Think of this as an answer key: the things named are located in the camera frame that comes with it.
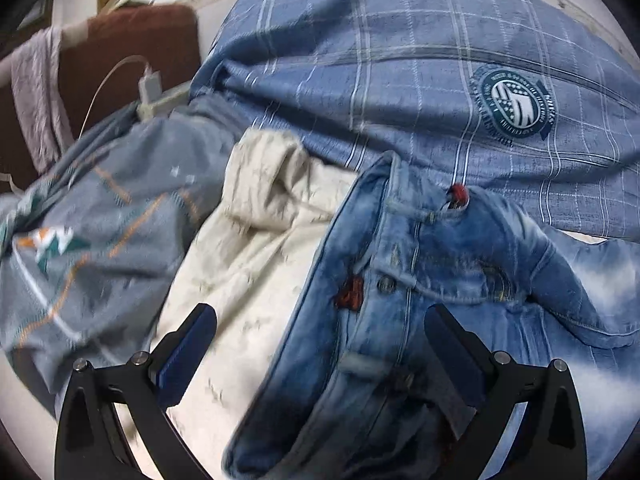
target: white cable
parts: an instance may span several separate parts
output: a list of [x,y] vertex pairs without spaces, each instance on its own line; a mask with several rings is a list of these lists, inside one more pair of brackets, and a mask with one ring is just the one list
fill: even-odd
[[139,54],[134,54],[133,56],[124,57],[119,62],[117,62],[114,65],[114,67],[111,70],[109,70],[109,73],[104,77],[104,79],[100,83],[100,86],[98,86],[98,89],[95,91],[94,98],[91,99],[91,104],[89,105],[89,109],[87,110],[86,116],[84,117],[84,123],[82,123],[82,128],[80,128],[80,135],[78,135],[78,139],[82,137],[82,133],[84,132],[84,127],[86,126],[87,119],[89,118],[89,114],[91,113],[91,108],[93,108],[94,106],[95,98],[98,97],[98,93],[100,92],[104,84],[108,81],[111,75],[121,66],[127,63],[134,63],[134,62],[140,62],[145,64],[145,75],[150,75],[153,72],[153,70],[151,69],[151,63],[148,62],[146,57],[140,56]]
[[11,173],[0,173],[0,180],[2,180],[3,182],[9,183],[9,187],[11,188],[11,191],[14,192],[14,195],[17,195],[17,196],[24,195],[24,191],[14,184],[14,180],[11,176]]

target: power strip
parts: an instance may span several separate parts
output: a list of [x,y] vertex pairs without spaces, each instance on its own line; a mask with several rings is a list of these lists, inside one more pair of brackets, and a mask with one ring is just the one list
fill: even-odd
[[190,85],[191,82],[187,81],[163,92],[155,101],[140,103],[138,105],[138,118],[140,121],[148,121],[154,117],[167,117],[175,107],[188,104]]

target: circular logo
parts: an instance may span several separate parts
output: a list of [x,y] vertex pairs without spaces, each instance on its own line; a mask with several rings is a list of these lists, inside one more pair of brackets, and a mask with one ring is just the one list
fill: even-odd
[[485,127],[506,144],[535,134],[545,140],[556,121],[556,106],[541,81],[532,84],[513,70],[491,66],[476,70],[472,88]]

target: clothing pile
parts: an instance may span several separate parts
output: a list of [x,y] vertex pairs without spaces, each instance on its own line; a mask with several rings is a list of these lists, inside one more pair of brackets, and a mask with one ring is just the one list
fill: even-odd
[[640,420],[639,95],[538,0],[238,0],[187,107],[122,110],[0,197],[0,344],[53,409],[74,359],[209,303],[168,416],[213,478],[413,480],[475,413],[424,334],[443,303],[489,350],[567,362],[596,480]]

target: blue plaid bedding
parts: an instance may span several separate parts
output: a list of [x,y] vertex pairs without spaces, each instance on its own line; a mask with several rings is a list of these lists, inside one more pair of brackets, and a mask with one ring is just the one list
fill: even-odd
[[640,237],[638,74],[539,0],[238,0],[191,91],[354,170],[391,149],[557,228]]

